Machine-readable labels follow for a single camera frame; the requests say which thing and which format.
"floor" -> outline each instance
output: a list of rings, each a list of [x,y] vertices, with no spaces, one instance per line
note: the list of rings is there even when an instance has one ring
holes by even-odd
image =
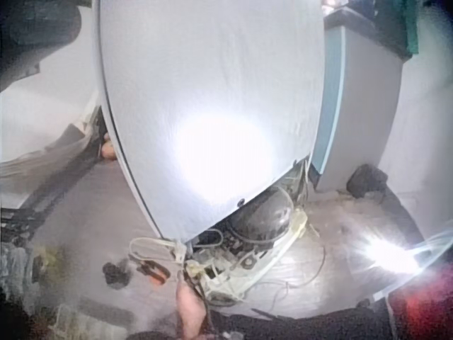
[[[310,317],[354,307],[394,281],[379,269],[370,269],[360,256],[361,238],[370,234],[404,243],[377,201],[337,195],[308,203],[305,210],[319,237],[309,228],[249,290],[244,302],[222,309],[223,313],[256,316],[251,308],[257,308],[274,315]],[[41,303],[66,303],[131,333],[154,329],[174,334],[176,265],[166,263],[173,275],[160,288],[136,271],[123,289],[105,283],[103,265],[126,259],[130,240],[140,236],[153,235],[118,163],[97,164],[64,196],[33,238],[35,246],[63,249],[66,259],[64,279],[42,288]],[[323,247],[325,263],[313,279],[323,262]],[[287,290],[286,281],[300,288]]]

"person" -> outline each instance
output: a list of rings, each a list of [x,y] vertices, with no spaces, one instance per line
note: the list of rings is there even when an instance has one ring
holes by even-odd
[[[176,309],[181,321],[183,339],[212,338],[209,334],[202,334],[207,316],[205,304],[185,281],[182,271],[178,272]]]

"bright light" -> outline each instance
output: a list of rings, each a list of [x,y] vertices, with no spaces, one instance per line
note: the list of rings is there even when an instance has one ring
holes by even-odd
[[[382,239],[373,240],[366,254],[376,266],[387,271],[413,274],[420,270],[410,252]]]
[[[259,127],[234,115],[196,115],[176,135],[176,156],[190,187],[211,204],[263,189],[272,152]]]

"white cable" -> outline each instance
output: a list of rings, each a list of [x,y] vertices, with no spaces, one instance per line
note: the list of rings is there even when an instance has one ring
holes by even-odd
[[[224,243],[224,235],[220,230],[217,229],[208,229],[206,232],[216,232],[220,236],[220,241],[217,243],[212,243],[212,244],[196,244],[195,246],[192,246],[193,248],[214,248],[222,245]]]
[[[159,246],[163,246],[163,247],[172,247],[175,249],[177,247],[177,245],[174,242],[166,241],[164,239],[155,239],[152,237],[136,237],[129,242],[129,254],[130,254],[130,256],[136,258],[137,260],[140,260],[140,261],[167,261],[167,262],[178,263],[178,261],[176,261],[175,259],[158,259],[158,258],[154,258],[154,257],[150,257],[150,256],[140,255],[138,251],[134,251],[134,244],[136,244],[138,241],[151,242],[154,246],[159,245]],[[154,248],[154,247],[151,248],[149,245],[148,246],[141,245],[141,247],[147,248],[147,249]]]

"red object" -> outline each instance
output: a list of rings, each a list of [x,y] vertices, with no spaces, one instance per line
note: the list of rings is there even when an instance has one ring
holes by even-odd
[[[453,265],[427,269],[389,302],[405,339],[453,339]]]

